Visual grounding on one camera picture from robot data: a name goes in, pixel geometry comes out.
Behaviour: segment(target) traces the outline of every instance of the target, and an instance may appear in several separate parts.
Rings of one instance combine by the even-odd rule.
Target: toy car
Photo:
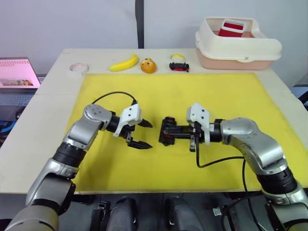
[[[187,63],[182,64],[176,64],[176,63],[170,63],[169,67],[173,71],[189,71],[189,65]]]

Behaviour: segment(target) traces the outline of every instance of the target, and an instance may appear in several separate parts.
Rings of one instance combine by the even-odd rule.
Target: wire
[[[131,94],[125,92],[125,91],[113,91],[113,92],[110,92],[110,93],[107,93],[105,95],[102,95],[101,97],[97,98],[96,100],[94,100],[92,102],[92,104],[96,103],[98,100],[108,96],[108,95],[112,95],[112,94],[124,94],[124,95],[128,95],[129,97],[131,97],[133,99],[134,102],[136,102],[137,100],[135,99],[135,97],[133,97]]]
[[[195,142],[196,142],[196,162],[197,162],[197,166],[199,168],[204,168],[204,167],[207,167],[207,166],[210,166],[210,165],[213,165],[213,164],[216,164],[216,163],[219,163],[221,161],[225,161],[225,160],[233,160],[233,159],[244,159],[244,157],[242,156],[231,156],[231,157],[226,157],[226,158],[222,158],[222,159],[218,159],[218,160],[215,160],[215,161],[212,161],[210,163],[207,163],[207,164],[204,164],[204,165],[200,165],[200,155],[199,155],[199,137],[196,136],[195,138]]]
[[[248,196],[248,190],[247,190],[247,185],[246,185],[246,180],[245,180],[245,165],[246,165],[246,161],[244,160],[243,161],[243,167],[242,167],[242,178],[243,178],[243,185],[244,185],[244,189],[245,189],[245,192],[246,192],[246,196]],[[251,200],[250,200],[249,197],[247,198],[247,202],[248,202],[248,206],[249,206],[249,210],[250,210],[251,216],[252,216],[252,218],[253,218],[253,220],[254,220],[258,230],[259,231],[263,231],[263,229],[260,227],[259,222],[258,222],[258,220],[256,218],[256,215],[255,215],[255,212],[254,212],[254,210],[252,208]]]
[[[262,192],[261,192],[261,191],[254,192],[254,193],[252,193],[252,194],[250,194],[250,195],[247,195],[247,196],[245,196],[245,197],[243,197],[243,198],[237,200],[236,202],[233,202],[231,205],[229,205],[228,208],[226,209],[226,212],[222,214],[221,219],[220,219],[220,224],[221,224],[221,227],[222,227],[223,231],[227,231],[226,226],[225,226],[225,223],[224,223],[224,218],[225,218],[227,212],[228,212],[232,207],[234,207],[237,203],[241,202],[242,200],[251,198],[251,197],[253,197],[253,196],[260,196],[260,195],[262,195]]]

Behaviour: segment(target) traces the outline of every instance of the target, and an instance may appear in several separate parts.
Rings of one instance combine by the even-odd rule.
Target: laptop
[[[39,86],[28,58],[0,58],[0,121],[16,121]]]

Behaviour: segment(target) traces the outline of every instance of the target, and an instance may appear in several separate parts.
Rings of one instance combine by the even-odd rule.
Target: white plastic container
[[[207,17],[196,32],[196,49],[207,69],[263,70],[281,57],[282,45],[267,38],[252,18],[228,18],[246,24],[242,37],[218,36],[226,17]]]

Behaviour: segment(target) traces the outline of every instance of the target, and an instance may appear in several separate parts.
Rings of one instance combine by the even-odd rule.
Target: banana
[[[130,59],[127,59],[126,61],[111,65],[109,67],[109,70],[110,71],[122,71],[122,70],[133,67],[134,65],[137,64],[138,61],[139,61],[138,56],[132,53]]]

